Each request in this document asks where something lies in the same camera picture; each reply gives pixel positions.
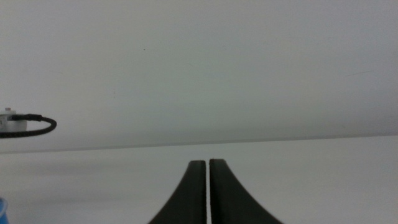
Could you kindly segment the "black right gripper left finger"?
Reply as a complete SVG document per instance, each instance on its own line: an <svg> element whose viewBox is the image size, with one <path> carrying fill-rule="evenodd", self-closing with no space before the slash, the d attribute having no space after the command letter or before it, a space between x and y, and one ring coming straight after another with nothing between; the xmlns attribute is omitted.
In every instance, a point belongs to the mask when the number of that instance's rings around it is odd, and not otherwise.
<svg viewBox="0 0 398 224"><path fill-rule="evenodd" d="M150 224L206 223L206 163L191 161L177 188Z"/></svg>

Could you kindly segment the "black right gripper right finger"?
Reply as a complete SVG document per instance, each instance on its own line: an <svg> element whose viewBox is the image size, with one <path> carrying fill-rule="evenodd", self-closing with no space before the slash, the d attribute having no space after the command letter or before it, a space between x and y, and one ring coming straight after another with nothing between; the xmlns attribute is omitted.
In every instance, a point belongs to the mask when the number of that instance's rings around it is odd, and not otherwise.
<svg viewBox="0 0 398 224"><path fill-rule="evenodd" d="M243 187L224 159L210 160L211 221L220 224L282 224Z"/></svg>

